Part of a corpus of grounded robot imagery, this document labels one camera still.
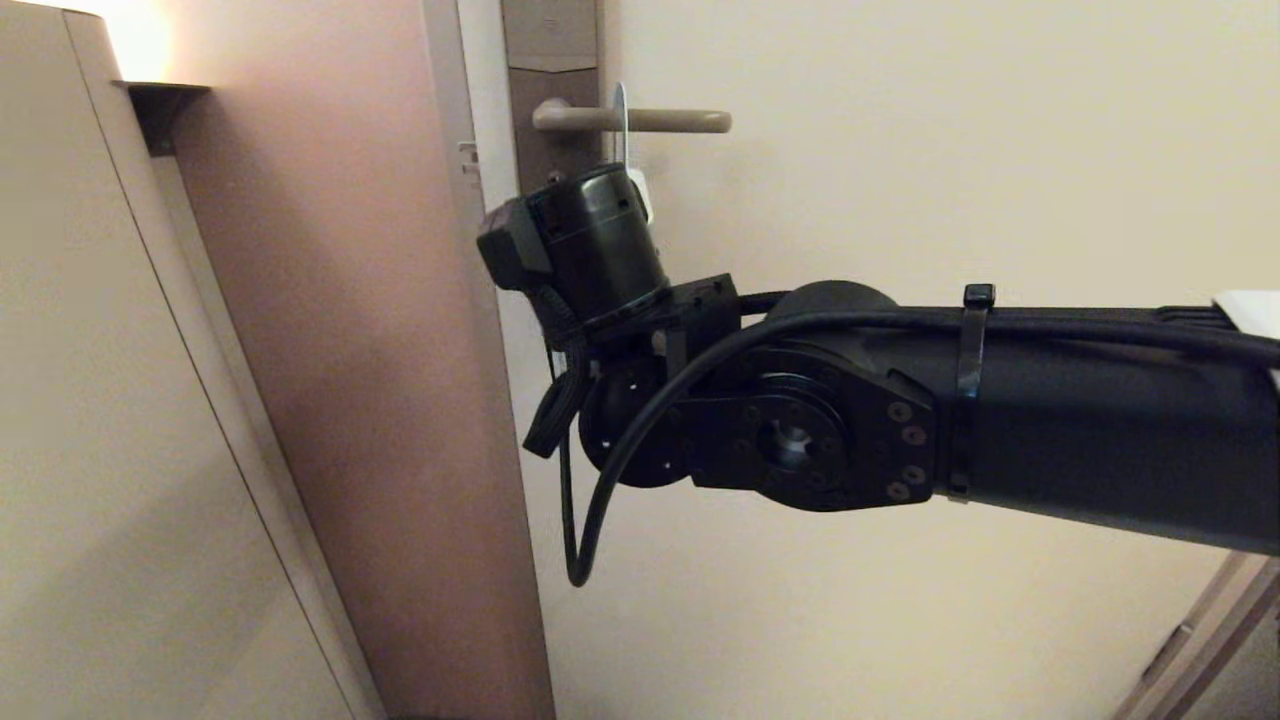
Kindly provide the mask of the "brown metal lock plate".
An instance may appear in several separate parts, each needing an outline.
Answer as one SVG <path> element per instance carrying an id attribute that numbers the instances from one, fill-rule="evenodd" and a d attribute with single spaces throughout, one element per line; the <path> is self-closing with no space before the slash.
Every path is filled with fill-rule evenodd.
<path id="1" fill-rule="evenodd" d="M 518 188 L 527 193 L 603 159 L 600 132 L 541 131 L 532 123 L 547 100 L 599 105 L 596 0 L 500 0 L 500 12 Z"/>

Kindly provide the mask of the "blank white paper sheet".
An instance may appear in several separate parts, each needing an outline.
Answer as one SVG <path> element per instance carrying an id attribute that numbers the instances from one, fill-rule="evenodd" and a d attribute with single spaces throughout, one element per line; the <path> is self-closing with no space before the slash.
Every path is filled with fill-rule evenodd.
<path id="1" fill-rule="evenodd" d="M 1239 332 L 1275 346 L 1268 375 L 1280 400 L 1280 290 L 1229 290 L 1216 293 L 1212 302 Z"/>

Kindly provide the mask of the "beige curved wall panel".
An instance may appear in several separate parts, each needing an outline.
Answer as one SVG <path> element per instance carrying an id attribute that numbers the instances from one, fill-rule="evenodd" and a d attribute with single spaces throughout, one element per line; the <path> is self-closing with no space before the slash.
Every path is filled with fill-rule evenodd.
<path id="1" fill-rule="evenodd" d="M 178 158 L 0 0 L 0 720 L 385 720 Z"/>

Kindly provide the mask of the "brown side door frame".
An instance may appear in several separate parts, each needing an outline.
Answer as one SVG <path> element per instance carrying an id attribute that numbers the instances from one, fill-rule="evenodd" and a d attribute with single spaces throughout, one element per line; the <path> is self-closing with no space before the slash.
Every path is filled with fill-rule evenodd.
<path id="1" fill-rule="evenodd" d="M 1280 557 L 1231 551 L 1179 621 L 1196 628 L 1181 652 L 1155 684 L 1139 676 L 1108 720 L 1187 720 L 1279 605 Z"/>

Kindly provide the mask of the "dark wall lamp shelf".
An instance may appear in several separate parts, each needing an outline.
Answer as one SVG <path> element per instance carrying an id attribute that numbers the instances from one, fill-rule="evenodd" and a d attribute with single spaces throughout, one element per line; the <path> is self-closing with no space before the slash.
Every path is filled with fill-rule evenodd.
<path id="1" fill-rule="evenodd" d="M 175 156 L 173 131 L 177 122 L 192 102 L 212 91 L 205 85 L 124 79 L 114 79 L 113 85 L 127 92 L 151 158 Z"/>

